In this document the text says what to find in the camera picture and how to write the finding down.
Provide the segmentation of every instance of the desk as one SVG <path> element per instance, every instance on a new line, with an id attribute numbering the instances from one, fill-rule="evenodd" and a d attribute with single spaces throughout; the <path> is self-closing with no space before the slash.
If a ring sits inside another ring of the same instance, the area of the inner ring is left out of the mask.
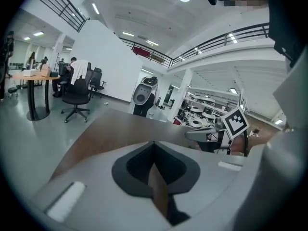
<path id="1" fill-rule="evenodd" d="M 184 137 L 192 129 L 108 109 L 79 136 L 51 179 L 87 157 L 145 141 L 166 141 L 194 148 L 193 141 Z"/>
<path id="2" fill-rule="evenodd" d="M 44 119 L 50 114 L 49 110 L 49 102 L 48 102 L 48 87 L 49 80 L 59 79 L 58 77 L 43 77 L 40 75 L 34 76 L 24 76 L 23 72 L 16 73 L 13 75 L 13 79 L 27 80 L 28 81 L 28 104 L 29 104 L 29 112 L 27 113 L 27 119 L 30 121 L 39 121 Z M 35 80 L 45 80 L 45 108 L 44 107 L 35 107 L 34 102 L 34 81 Z"/>

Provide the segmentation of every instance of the floor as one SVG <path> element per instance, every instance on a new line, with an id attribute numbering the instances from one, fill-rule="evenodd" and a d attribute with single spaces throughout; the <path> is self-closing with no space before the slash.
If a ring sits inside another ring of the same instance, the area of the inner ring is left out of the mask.
<path id="1" fill-rule="evenodd" d="M 7 88 L 18 84 L 10 79 Z M 62 157 L 79 135 L 106 109 L 132 113 L 134 104 L 98 96 L 81 107 L 91 110 L 88 122 L 74 114 L 67 124 L 61 110 L 70 105 L 52 97 L 49 89 L 51 114 L 36 122 L 27 120 L 27 89 L 19 90 L 18 97 L 0 102 L 0 160 L 12 187 L 26 198 L 31 198 L 50 179 Z M 35 87 L 36 107 L 45 105 L 45 87 Z M 167 121 L 168 110 L 153 107 L 148 118 Z"/>

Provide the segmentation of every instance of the cardboard box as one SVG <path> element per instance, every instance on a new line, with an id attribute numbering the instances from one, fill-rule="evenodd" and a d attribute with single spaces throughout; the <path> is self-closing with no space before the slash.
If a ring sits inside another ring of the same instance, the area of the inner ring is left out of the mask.
<path id="1" fill-rule="evenodd" d="M 36 69 L 24 70 L 23 71 L 24 76 L 27 76 L 27 77 L 31 77 L 31 76 L 37 75 L 37 72 L 38 71 Z"/>
<path id="2" fill-rule="evenodd" d="M 41 71 L 40 71 L 40 75 L 44 76 L 44 77 L 49 77 L 50 76 L 50 72 L 51 72 L 51 68 L 47 64 L 44 64 L 42 66 Z"/>

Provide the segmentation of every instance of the railing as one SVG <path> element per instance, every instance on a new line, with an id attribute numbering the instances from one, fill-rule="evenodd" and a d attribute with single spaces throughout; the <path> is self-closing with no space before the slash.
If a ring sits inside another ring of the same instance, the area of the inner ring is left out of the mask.
<path id="1" fill-rule="evenodd" d="M 58 16 L 70 24 L 77 32 L 81 30 L 86 18 L 70 2 L 70 0 L 40 0 Z"/>
<path id="2" fill-rule="evenodd" d="M 248 26 L 234 30 L 229 33 L 222 34 L 215 38 L 212 38 L 196 47 L 191 48 L 185 53 L 179 55 L 173 59 L 172 66 L 180 62 L 185 61 L 191 57 L 202 54 L 203 52 L 213 50 L 222 46 L 244 42 L 254 39 L 267 38 L 269 33 L 269 23 L 258 24 L 254 26 Z"/>
<path id="3" fill-rule="evenodd" d="M 173 59 L 168 57 L 165 54 L 160 53 L 159 51 L 153 50 L 150 47 L 147 47 L 143 44 L 136 43 L 134 41 L 120 38 L 130 49 L 136 54 L 144 56 L 145 58 L 149 59 L 150 61 L 157 62 L 162 66 L 169 68 L 172 66 Z"/>

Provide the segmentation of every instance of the wooden table surface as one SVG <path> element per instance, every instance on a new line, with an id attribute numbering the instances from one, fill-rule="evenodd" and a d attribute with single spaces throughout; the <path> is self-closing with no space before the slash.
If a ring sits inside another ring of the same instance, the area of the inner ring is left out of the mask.
<path id="1" fill-rule="evenodd" d="M 53 79 L 59 79 L 60 78 L 60 76 L 58 76 L 58 77 L 44 77 L 44 76 L 41 76 L 41 75 L 24 76 L 23 71 L 14 74 L 12 77 L 13 77 L 13 79 L 23 79 L 23 80 L 53 80 Z"/>
<path id="2" fill-rule="evenodd" d="M 79 136 L 51 179 L 87 157 L 145 141 L 166 141 L 194 148 L 193 141 L 184 137 L 189 130 L 192 128 L 108 109 Z"/>

